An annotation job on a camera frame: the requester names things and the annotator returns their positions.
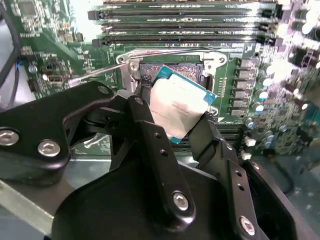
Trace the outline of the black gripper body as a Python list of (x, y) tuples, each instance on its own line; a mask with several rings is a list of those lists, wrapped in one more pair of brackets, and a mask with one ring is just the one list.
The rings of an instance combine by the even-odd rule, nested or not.
[(220, 183), (186, 165), (195, 220), (182, 232), (165, 223), (151, 175), (134, 161), (78, 188), (58, 208), (54, 240), (232, 240), (228, 207)]

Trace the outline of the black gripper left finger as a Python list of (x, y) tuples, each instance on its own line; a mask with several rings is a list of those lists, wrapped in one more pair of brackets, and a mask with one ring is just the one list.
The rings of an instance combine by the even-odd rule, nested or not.
[(62, 182), (71, 148), (102, 133), (133, 142), (158, 191), (168, 228), (186, 228), (196, 207), (164, 129), (149, 105), (126, 90), (92, 81), (4, 111), (0, 115), (0, 183), (52, 223), (73, 192)]

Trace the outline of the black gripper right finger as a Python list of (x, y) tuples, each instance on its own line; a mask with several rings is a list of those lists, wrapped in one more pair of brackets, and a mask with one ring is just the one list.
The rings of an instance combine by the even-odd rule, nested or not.
[(207, 114), (188, 138), (198, 169), (216, 178), (213, 222), (222, 239), (319, 239), (270, 173), (255, 161), (240, 160)]

